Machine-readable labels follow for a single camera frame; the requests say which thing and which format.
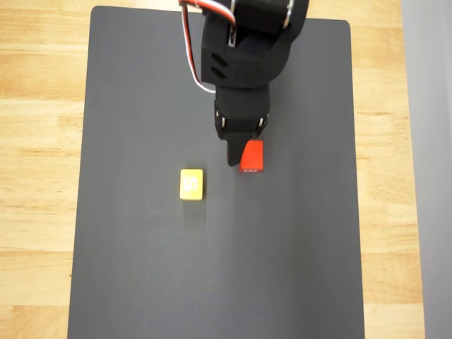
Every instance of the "wire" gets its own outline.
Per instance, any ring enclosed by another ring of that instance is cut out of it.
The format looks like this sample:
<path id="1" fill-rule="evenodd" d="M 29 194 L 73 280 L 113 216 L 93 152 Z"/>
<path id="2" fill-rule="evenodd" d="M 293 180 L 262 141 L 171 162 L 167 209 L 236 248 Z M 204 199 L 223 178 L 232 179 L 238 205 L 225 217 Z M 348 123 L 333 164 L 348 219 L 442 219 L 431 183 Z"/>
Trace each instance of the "wire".
<path id="1" fill-rule="evenodd" d="M 235 27 L 235 16 L 233 12 L 231 12 L 231 10 L 223 4 L 220 4 L 214 0 L 179 0 L 179 5 L 182 6 L 184 4 L 216 12 L 226 18 L 231 25 Z"/>
<path id="2" fill-rule="evenodd" d="M 186 56 L 189 61 L 191 75 L 193 76 L 195 84 L 199 88 L 206 91 L 207 93 L 215 94 L 216 91 L 205 87 L 202 84 L 202 82 L 200 82 L 200 80 L 196 74 L 196 67 L 195 67 L 194 58 L 193 58 L 193 51 L 191 48 L 189 12 L 187 9 L 187 5 L 207 9 L 209 11 L 214 11 L 214 12 L 220 14 L 224 18 L 228 19 L 228 21 L 231 23 L 231 26 L 233 27 L 233 30 L 235 29 L 234 14 L 226 6 L 223 6 L 222 4 L 219 4 L 218 2 L 213 1 L 213 0 L 179 0 L 179 5 L 181 5 L 181 7 L 182 7 L 182 29 L 184 31 Z"/>
<path id="3" fill-rule="evenodd" d="M 198 79 L 196 75 L 196 68 L 193 59 L 193 52 L 191 51 L 191 38 L 190 38 L 190 27 L 189 27 L 189 12 L 185 5 L 182 6 L 182 28 L 184 29 L 184 38 L 185 38 L 185 49 L 186 49 L 186 57 L 189 60 L 189 66 L 191 70 L 191 75 L 193 76 L 193 80 L 195 84 L 202 90 L 206 91 L 210 94 L 215 94 L 215 90 L 211 90 L 210 88 L 205 87 L 202 82 Z"/>

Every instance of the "red cube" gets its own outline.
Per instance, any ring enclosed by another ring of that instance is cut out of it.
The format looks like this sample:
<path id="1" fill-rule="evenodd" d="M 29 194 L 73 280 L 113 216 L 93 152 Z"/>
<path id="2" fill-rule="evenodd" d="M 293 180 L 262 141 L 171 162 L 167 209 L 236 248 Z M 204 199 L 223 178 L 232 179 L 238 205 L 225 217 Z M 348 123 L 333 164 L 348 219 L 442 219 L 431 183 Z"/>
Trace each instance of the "red cube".
<path id="1" fill-rule="evenodd" d="M 250 140 L 240 161 L 240 172 L 259 173 L 263 171 L 263 141 Z"/>

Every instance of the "yellow cube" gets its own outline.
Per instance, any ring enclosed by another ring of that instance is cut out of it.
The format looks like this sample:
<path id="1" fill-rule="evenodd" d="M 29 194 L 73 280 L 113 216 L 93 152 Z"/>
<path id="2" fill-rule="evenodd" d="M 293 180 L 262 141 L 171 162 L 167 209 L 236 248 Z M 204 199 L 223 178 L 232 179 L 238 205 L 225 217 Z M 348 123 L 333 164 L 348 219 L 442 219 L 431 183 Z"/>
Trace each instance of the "yellow cube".
<path id="1" fill-rule="evenodd" d="M 203 200 L 203 170 L 181 169 L 180 197 L 182 200 Z"/>

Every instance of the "table surface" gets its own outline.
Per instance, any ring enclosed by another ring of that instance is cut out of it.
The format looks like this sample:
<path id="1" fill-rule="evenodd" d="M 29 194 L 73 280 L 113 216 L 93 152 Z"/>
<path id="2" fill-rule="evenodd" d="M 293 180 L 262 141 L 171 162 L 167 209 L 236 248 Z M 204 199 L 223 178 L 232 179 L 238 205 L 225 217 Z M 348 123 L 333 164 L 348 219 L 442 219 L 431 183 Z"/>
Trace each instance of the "table surface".
<path id="1" fill-rule="evenodd" d="M 164 0 L 0 3 L 0 338 L 65 338 L 90 10 Z M 423 338 L 400 0 L 311 0 L 352 28 L 366 338 Z"/>

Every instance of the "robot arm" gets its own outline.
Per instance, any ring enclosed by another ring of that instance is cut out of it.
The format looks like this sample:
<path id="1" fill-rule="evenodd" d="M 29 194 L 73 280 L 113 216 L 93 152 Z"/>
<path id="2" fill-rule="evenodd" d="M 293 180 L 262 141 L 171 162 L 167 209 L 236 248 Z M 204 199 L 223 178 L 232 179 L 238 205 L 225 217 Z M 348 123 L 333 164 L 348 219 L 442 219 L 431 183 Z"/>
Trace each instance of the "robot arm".
<path id="1" fill-rule="evenodd" d="M 301 33 L 309 0 L 181 0 L 186 42 L 186 5 L 206 16 L 202 37 L 201 81 L 191 48 L 187 56 L 198 85 L 215 92 L 215 127 L 227 141 L 227 162 L 240 163 L 246 143 L 258 138 L 270 111 L 269 83 L 287 63 L 290 45 Z"/>

